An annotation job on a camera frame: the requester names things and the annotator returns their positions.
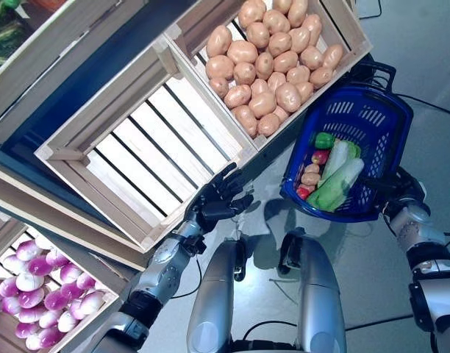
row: cable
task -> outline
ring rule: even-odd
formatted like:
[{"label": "cable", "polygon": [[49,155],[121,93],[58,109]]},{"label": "cable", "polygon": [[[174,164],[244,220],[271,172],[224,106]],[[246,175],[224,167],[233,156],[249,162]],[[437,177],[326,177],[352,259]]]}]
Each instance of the cable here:
[{"label": "cable", "polygon": [[172,296],[171,299],[184,298],[185,296],[190,296],[191,294],[194,294],[196,291],[199,290],[199,288],[201,287],[201,284],[202,284],[202,269],[201,269],[201,265],[199,264],[199,260],[197,260],[197,257],[196,257],[196,264],[197,264],[197,269],[199,270],[199,284],[197,285],[196,289],[192,290],[189,293],[182,294],[181,296]]},{"label": "cable", "polygon": [[396,238],[396,234],[395,234],[395,232],[393,231],[392,227],[390,226],[390,222],[388,221],[387,216],[384,215],[384,214],[382,214],[382,217],[384,218],[385,224],[387,224],[387,227],[388,227],[388,229],[390,230],[390,233],[392,233],[393,236]]},{"label": "cable", "polygon": [[436,336],[433,332],[431,332],[431,335],[429,336],[429,342],[431,343],[432,353],[439,353],[438,342],[436,342]]},{"label": "cable", "polygon": [[284,325],[289,325],[289,326],[292,326],[292,327],[297,327],[297,325],[292,324],[291,322],[287,322],[287,321],[280,321],[280,320],[262,321],[262,322],[259,322],[259,323],[255,324],[248,331],[246,331],[245,335],[243,336],[243,340],[247,339],[247,337],[251,333],[251,331],[253,331],[254,329],[256,329],[259,326],[267,325],[267,324],[284,324]]},{"label": "cable", "polygon": [[[380,324],[386,324],[387,322],[394,322],[394,321],[400,321],[400,320],[404,320],[407,318],[412,318],[413,314],[406,314],[406,315],[401,315],[401,316],[395,316],[393,318],[386,318],[384,320],[378,320],[378,321],[372,321],[372,322],[368,322],[367,324],[361,324],[361,325],[356,325],[353,327],[348,327],[345,331],[353,331],[355,329],[362,329],[365,327],[370,327],[370,326],[375,326],[375,325],[380,325]],[[261,321],[257,324],[255,324],[254,326],[252,326],[248,331],[246,331],[245,335],[243,336],[243,340],[246,340],[247,337],[249,336],[249,334],[251,333],[251,331],[253,331],[254,329],[258,328],[259,326],[262,325],[266,325],[266,324],[284,324],[284,325],[288,325],[288,326],[292,326],[292,327],[297,327],[296,324],[293,324],[291,322],[288,321],[280,321],[280,320],[269,320],[269,321]]]},{"label": "cable", "polygon": [[366,16],[366,17],[359,17],[360,20],[368,20],[369,18],[377,18],[382,16],[382,4],[380,4],[380,0],[377,0],[379,2],[379,14],[378,15],[372,15],[372,16]]},{"label": "cable", "polygon": [[386,318],[385,320],[378,320],[378,321],[369,322],[367,324],[361,324],[361,325],[349,327],[349,328],[346,329],[346,331],[348,332],[348,331],[352,331],[354,329],[362,329],[364,327],[370,327],[370,326],[375,326],[375,325],[379,325],[379,324],[385,324],[387,322],[404,320],[406,318],[412,318],[412,317],[413,317],[413,314],[407,314],[407,315],[402,315],[402,316],[396,316],[394,318]]},{"label": "cable", "polygon": [[398,97],[404,97],[404,98],[412,99],[413,101],[419,101],[420,103],[423,103],[425,105],[429,105],[430,107],[433,107],[433,108],[436,108],[436,109],[439,109],[440,111],[445,112],[446,114],[450,114],[450,110],[448,110],[446,108],[439,107],[438,105],[429,103],[427,101],[424,101],[423,99],[419,99],[419,98],[416,98],[416,97],[408,96],[407,94],[403,94],[403,93],[394,93],[394,94],[396,96],[398,96]]}]

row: wooden slat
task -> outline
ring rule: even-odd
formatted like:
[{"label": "wooden slat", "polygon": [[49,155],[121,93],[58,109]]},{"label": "wooden slat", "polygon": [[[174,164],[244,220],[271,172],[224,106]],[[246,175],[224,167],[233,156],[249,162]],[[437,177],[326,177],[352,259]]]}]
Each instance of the wooden slat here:
[{"label": "wooden slat", "polygon": [[345,53],[349,51],[349,48],[344,43],[344,39],[338,31],[338,28],[331,20],[331,16],[329,13],[321,6],[319,1],[309,1],[308,2],[308,13],[316,13],[320,16],[321,19],[321,36],[320,42],[323,41],[323,48],[317,45],[318,49],[322,52],[326,50],[328,46],[332,46],[333,44],[341,44],[345,49]]},{"label": "wooden slat", "polygon": [[39,27],[0,67],[0,115],[116,2],[68,0]]},{"label": "wooden slat", "polygon": [[94,217],[71,206],[68,202],[58,199],[46,190],[39,188],[37,185],[34,185],[31,182],[27,182],[21,176],[13,173],[9,169],[1,165],[0,179],[3,179],[4,181],[10,183],[12,186],[15,186],[25,193],[34,196],[36,199],[46,203],[50,207],[58,209],[61,213],[64,213],[67,216],[76,219],[83,224],[86,224],[88,227],[92,227],[96,231],[101,232],[106,236],[111,237],[112,239],[125,243],[126,245],[131,245],[130,239],[119,232],[117,229],[107,226]]},{"label": "wooden slat", "polygon": [[100,212],[109,210],[105,216],[119,229],[123,230],[133,241],[141,243],[149,237],[151,226],[147,224],[137,213],[130,209],[115,193],[106,187],[100,180],[81,163],[67,162],[67,166],[78,173],[82,180],[74,183],[75,190],[92,202]]},{"label": "wooden slat", "polygon": [[21,340],[14,335],[14,330],[18,324],[18,319],[14,316],[0,314],[0,352],[30,352],[26,348],[25,340]]},{"label": "wooden slat", "polygon": [[46,144],[54,149],[69,147],[87,154],[167,78],[157,53],[148,47],[86,102]]},{"label": "wooden slat", "polygon": [[205,45],[210,33],[219,24],[228,24],[238,13],[244,0],[202,0],[177,22],[182,31],[180,40],[191,58]]},{"label": "wooden slat", "polygon": [[0,256],[27,229],[27,225],[11,218],[0,228]]},{"label": "wooden slat", "polygon": [[39,106],[104,42],[137,13],[145,0],[120,3],[108,18],[98,22],[68,53],[63,55],[5,113],[0,122],[0,143],[6,141]]},{"label": "wooden slat", "polygon": [[341,0],[318,1],[328,10],[341,35],[353,50],[368,42],[359,19],[355,17],[347,3]]},{"label": "wooden slat", "polygon": [[145,256],[140,252],[66,217],[3,180],[0,180],[0,207],[139,271],[146,267]]}]

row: grey floor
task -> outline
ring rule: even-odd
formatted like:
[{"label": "grey floor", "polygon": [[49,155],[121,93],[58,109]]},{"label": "grey floor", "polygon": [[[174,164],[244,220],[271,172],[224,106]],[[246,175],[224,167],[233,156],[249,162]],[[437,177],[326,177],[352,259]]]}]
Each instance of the grey floor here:
[{"label": "grey floor", "polygon": [[[359,0],[360,15],[376,13],[376,0]],[[450,0],[382,0],[380,18],[362,22],[375,48],[376,60],[398,69],[394,90],[429,100],[450,109]],[[450,116],[410,102],[414,111],[402,165],[428,190],[427,204],[439,229],[450,232]],[[410,270],[404,254],[380,219],[371,223],[336,224],[295,211],[279,196],[279,183],[292,145],[253,182],[252,212],[222,221],[207,236],[208,249],[199,258],[205,268],[225,237],[236,237],[236,227],[252,239],[254,255],[247,275],[235,285],[233,338],[242,338],[252,325],[264,320],[296,322],[298,284],[278,282],[276,264],[285,232],[302,226],[326,249],[340,284],[346,326],[411,313],[407,286]],[[182,278],[180,293],[198,282],[193,262]],[[185,337],[195,296],[168,303],[152,327],[141,352],[186,352]],[[278,324],[256,329],[251,339],[292,343],[296,330]],[[412,319],[347,334],[351,353],[428,353],[428,335]]]}]

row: wooden crate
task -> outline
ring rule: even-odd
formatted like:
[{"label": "wooden crate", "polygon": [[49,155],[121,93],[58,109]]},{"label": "wooden crate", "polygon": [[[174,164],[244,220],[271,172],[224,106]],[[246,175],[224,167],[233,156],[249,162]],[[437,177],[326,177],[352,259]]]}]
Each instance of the wooden crate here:
[{"label": "wooden crate", "polygon": [[136,270],[146,267],[146,255],[118,229],[76,209],[2,165],[0,208]]},{"label": "wooden crate", "polygon": [[[42,236],[34,228],[28,227],[26,224],[15,220],[3,213],[0,213],[0,278],[11,277],[8,270],[1,266],[1,261],[9,254],[14,252],[15,246],[18,243],[29,238],[36,238]],[[104,286],[106,295],[104,296],[105,303],[101,309],[92,315],[87,316],[81,320],[78,325],[71,330],[57,345],[50,349],[41,349],[40,353],[56,353],[62,349],[73,349],[70,343],[81,332],[93,332],[96,330],[99,323],[94,321],[104,312],[110,310],[111,307],[120,305],[120,296],[124,296],[124,291],[128,281],[126,278],[120,277],[112,272],[103,263],[98,261],[90,254],[80,251],[76,246],[68,242],[60,241],[50,238],[50,241],[59,249],[72,263],[75,263],[83,271],[88,272],[94,279],[100,281]],[[55,289],[59,279],[53,277],[52,285]],[[0,313],[0,352],[19,353],[19,352],[33,352],[26,348],[25,340],[21,340],[14,335],[14,329],[18,323],[18,319],[6,313]]]},{"label": "wooden crate", "polygon": [[[275,134],[267,139],[260,136],[252,140],[211,90],[203,66],[201,68],[195,58],[200,51],[204,52],[211,31],[217,25],[228,24],[233,20],[242,3],[239,0],[199,1],[36,151],[39,159],[116,225],[131,239],[133,246],[140,247],[144,252],[176,226],[193,195],[182,200],[175,209],[167,212],[164,219],[159,220],[153,210],[126,200],[122,187],[115,185],[109,175],[103,179],[100,173],[93,172],[93,164],[97,161],[93,152],[125,124],[144,102],[163,89],[165,82],[176,77],[187,82],[190,89],[199,95],[198,100],[211,110],[213,116],[210,118],[215,119],[214,124],[222,135],[227,135],[229,142],[238,146],[222,166],[230,162],[242,166],[371,49],[371,44],[347,3],[343,0],[310,0],[309,13],[318,13],[323,22],[319,49],[324,50],[329,45],[340,43],[346,53],[333,80],[315,93]],[[204,173],[198,186],[211,179],[213,174]]]},{"label": "wooden crate", "polygon": [[50,16],[0,67],[0,144],[147,3],[67,0]]}]

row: potato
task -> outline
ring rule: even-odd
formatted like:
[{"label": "potato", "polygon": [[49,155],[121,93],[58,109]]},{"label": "potato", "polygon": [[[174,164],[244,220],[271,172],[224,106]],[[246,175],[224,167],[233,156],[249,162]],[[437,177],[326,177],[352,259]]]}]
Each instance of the potato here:
[{"label": "potato", "polygon": [[313,83],[315,89],[322,88],[326,83],[333,78],[332,68],[317,68],[310,75],[310,82]]},{"label": "potato", "polygon": [[238,22],[240,26],[246,29],[253,22],[262,21],[264,12],[265,9],[263,10],[263,7],[255,1],[245,1],[238,13]]},{"label": "potato", "polygon": [[250,85],[256,78],[256,69],[250,63],[238,63],[233,69],[233,78],[237,85]]},{"label": "potato", "polygon": [[290,31],[289,20],[277,10],[266,11],[262,18],[262,22],[271,35],[277,32],[287,33]]},{"label": "potato", "polygon": [[276,89],[285,83],[285,75],[282,72],[273,72],[268,78],[268,87],[272,93],[275,93]]},{"label": "potato", "polygon": [[320,173],[320,166],[318,164],[312,163],[305,167],[304,173]]},{"label": "potato", "polygon": [[277,118],[279,118],[281,124],[289,117],[289,113],[283,110],[279,105],[276,106],[276,109],[273,111],[273,113],[277,115]]},{"label": "potato", "polygon": [[218,26],[207,40],[207,45],[205,46],[207,56],[211,58],[225,54],[231,42],[232,33],[230,30],[223,25]]},{"label": "potato", "polygon": [[310,78],[310,69],[307,66],[300,65],[296,68],[291,68],[287,72],[286,77],[287,82],[290,82],[292,85],[308,82],[308,79]]},{"label": "potato", "polygon": [[257,57],[254,67],[258,79],[268,79],[274,71],[274,58],[265,51]]},{"label": "potato", "polygon": [[257,124],[257,132],[267,138],[277,131],[279,128],[279,118],[276,114],[270,113],[264,115]]},{"label": "potato", "polygon": [[313,83],[304,82],[296,84],[297,91],[300,94],[301,103],[305,103],[313,95]]},{"label": "potato", "polygon": [[301,176],[301,183],[304,185],[317,185],[320,181],[321,176],[318,173],[303,173]]},{"label": "potato", "polygon": [[289,12],[291,4],[292,0],[273,0],[272,8],[285,15]]},{"label": "potato", "polygon": [[239,105],[248,104],[250,98],[251,88],[248,85],[238,85],[228,90],[224,102],[229,109],[232,109]]},{"label": "potato", "polygon": [[302,53],[310,42],[310,31],[304,27],[294,28],[289,31],[290,38],[292,38],[291,51],[297,54]]},{"label": "potato", "polygon": [[277,32],[269,39],[268,50],[273,57],[276,57],[292,46],[292,37],[288,33]]},{"label": "potato", "polygon": [[316,14],[308,15],[301,26],[310,31],[310,45],[316,46],[321,33],[320,16]]},{"label": "potato", "polygon": [[230,44],[228,51],[226,52],[235,64],[238,63],[254,63],[257,58],[257,49],[253,43],[246,40],[236,40]]},{"label": "potato", "polygon": [[286,112],[294,113],[301,105],[300,94],[297,88],[289,82],[280,85],[276,89],[277,104]]},{"label": "potato", "polygon": [[292,28],[300,27],[307,14],[308,0],[293,0],[287,18]]},{"label": "potato", "polygon": [[228,82],[223,77],[215,77],[209,81],[210,87],[220,98],[228,93]]},{"label": "potato", "polygon": [[212,57],[205,64],[205,73],[209,79],[220,78],[231,79],[235,64],[225,55]]},{"label": "potato", "polygon": [[294,51],[286,51],[274,58],[274,71],[287,73],[291,68],[295,68],[299,62],[299,56]]},{"label": "potato", "polygon": [[323,65],[323,55],[316,47],[308,46],[300,54],[300,61],[313,71]]},{"label": "potato", "polygon": [[233,109],[232,113],[241,126],[246,130],[248,135],[255,138],[257,135],[257,120],[251,109],[247,105],[240,105],[239,107]]},{"label": "potato", "polygon": [[329,46],[323,54],[323,67],[336,69],[343,57],[343,46],[335,44]]},{"label": "potato", "polygon": [[257,48],[265,48],[269,44],[269,31],[262,22],[253,22],[246,29],[246,39]]},{"label": "potato", "polygon": [[269,90],[258,94],[248,104],[251,111],[254,113],[254,116],[256,116],[256,119],[272,113],[276,109],[276,105],[276,97],[274,96],[274,93]]},{"label": "potato", "polygon": [[262,11],[262,13],[266,12],[267,8],[263,0],[248,0],[248,1],[258,6],[259,9]]},{"label": "potato", "polygon": [[256,79],[251,85],[251,99],[267,90],[269,90],[268,83],[264,79]]}]

